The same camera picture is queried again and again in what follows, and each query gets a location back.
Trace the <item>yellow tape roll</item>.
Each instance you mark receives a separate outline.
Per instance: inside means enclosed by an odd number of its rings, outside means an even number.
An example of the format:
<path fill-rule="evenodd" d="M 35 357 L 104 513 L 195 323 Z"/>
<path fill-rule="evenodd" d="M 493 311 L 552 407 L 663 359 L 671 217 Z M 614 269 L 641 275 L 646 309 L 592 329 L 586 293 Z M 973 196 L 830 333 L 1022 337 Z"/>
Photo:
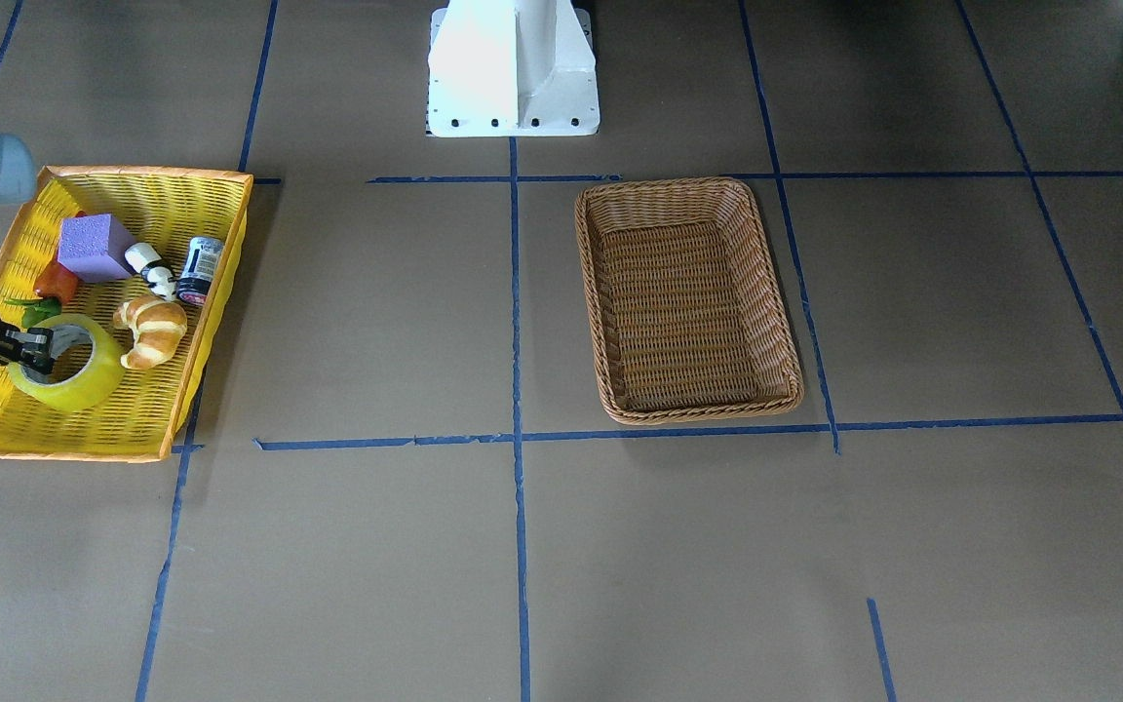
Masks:
<path fill-rule="evenodd" d="M 51 332 L 48 373 L 12 364 L 8 377 L 22 394 L 53 410 L 71 413 L 102 403 L 119 388 L 125 370 L 119 341 L 86 314 L 56 314 L 40 321 Z"/>

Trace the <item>yellow plastic woven basket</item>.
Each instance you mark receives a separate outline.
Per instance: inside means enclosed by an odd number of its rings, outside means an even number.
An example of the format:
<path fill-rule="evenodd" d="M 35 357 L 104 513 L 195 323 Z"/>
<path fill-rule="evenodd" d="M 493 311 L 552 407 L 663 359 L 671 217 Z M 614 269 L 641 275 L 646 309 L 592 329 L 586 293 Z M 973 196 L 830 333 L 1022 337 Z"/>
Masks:
<path fill-rule="evenodd" d="M 125 371 L 97 405 L 61 412 L 13 386 L 0 366 L 0 458 L 150 462 L 168 457 L 186 421 L 214 334 L 232 292 L 253 177 L 165 166 L 45 166 L 0 248 L 0 314 L 18 323 L 19 302 L 58 250 L 60 226 L 77 213 L 112 215 L 179 270 L 192 237 L 223 243 L 206 306 L 188 307 L 174 358 Z"/>

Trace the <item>brown wicker basket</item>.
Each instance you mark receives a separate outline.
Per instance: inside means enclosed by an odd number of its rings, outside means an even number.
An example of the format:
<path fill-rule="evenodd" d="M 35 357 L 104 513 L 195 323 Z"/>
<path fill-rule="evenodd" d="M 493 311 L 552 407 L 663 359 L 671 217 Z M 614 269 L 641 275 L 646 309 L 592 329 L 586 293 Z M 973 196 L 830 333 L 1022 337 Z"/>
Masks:
<path fill-rule="evenodd" d="M 621 425 L 788 413 L 805 396 L 760 208 L 734 177 L 612 182 L 574 228 L 599 401 Z"/>

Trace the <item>toy carrot with leaves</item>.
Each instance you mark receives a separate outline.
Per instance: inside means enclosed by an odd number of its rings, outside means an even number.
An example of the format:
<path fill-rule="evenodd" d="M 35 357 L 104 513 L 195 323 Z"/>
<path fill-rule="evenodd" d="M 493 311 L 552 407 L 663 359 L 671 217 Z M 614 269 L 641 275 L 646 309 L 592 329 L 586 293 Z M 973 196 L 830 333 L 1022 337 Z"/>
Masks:
<path fill-rule="evenodd" d="M 62 314 L 63 306 L 76 297 L 80 279 L 58 259 L 51 261 L 34 281 L 34 297 L 8 298 L 6 306 L 19 309 L 19 327 L 35 328 L 42 321 Z"/>

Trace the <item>purple foam cube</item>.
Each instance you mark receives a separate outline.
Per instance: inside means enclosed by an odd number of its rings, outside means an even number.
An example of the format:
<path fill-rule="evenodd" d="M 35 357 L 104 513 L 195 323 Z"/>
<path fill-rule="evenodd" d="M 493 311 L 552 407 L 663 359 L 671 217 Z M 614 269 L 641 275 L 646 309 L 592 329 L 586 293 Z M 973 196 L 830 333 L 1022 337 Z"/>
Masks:
<path fill-rule="evenodd" d="M 136 276 L 126 252 L 137 243 L 113 215 L 69 217 L 60 222 L 57 262 L 81 283 L 112 283 Z"/>

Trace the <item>toy croissant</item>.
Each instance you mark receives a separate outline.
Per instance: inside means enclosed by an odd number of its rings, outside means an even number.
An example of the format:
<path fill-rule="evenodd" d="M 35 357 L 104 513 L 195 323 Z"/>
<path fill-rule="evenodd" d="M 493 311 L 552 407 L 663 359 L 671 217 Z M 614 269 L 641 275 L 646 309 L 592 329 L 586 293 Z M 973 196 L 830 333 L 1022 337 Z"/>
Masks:
<path fill-rule="evenodd" d="M 120 357 L 122 368 L 146 371 L 173 358 L 188 332 L 188 314 L 177 302 L 145 294 L 117 307 L 112 326 L 133 334 L 130 350 Z"/>

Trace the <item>white small bottle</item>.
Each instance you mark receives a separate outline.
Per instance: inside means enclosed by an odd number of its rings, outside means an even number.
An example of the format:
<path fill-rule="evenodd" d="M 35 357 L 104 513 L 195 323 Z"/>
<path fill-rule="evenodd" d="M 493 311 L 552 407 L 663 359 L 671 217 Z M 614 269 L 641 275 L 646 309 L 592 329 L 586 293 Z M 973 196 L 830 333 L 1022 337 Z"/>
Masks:
<path fill-rule="evenodd" d="M 130 245 L 124 252 L 124 259 L 141 277 L 152 294 L 165 299 L 167 302 L 175 302 L 175 274 L 150 244 L 137 243 Z"/>

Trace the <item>small dark can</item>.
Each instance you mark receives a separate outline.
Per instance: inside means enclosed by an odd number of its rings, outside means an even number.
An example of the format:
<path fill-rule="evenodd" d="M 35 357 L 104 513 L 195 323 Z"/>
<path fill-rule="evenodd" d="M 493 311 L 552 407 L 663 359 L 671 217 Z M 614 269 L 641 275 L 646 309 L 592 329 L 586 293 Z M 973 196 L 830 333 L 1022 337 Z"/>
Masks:
<path fill-rule="evenodd" d="M 175 297 L 188 306 L 206 306 L 213 288 L 214 271 L 221 262 L 223 243 L 214 237 L 197 236 L 188 243 L 181 274 L 175 280 Z"/>

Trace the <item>white pedestal column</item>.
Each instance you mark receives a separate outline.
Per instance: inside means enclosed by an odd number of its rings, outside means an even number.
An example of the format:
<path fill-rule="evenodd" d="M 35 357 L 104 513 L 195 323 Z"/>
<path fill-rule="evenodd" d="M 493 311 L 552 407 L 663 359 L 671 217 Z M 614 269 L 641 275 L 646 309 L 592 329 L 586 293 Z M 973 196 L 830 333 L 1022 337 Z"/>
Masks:
<path fill-rule="evenodd" d="M 450 1 L 431 15 L 427 62 L 432 137 L 599 133 L 593 24 L 576 1 Z"/>

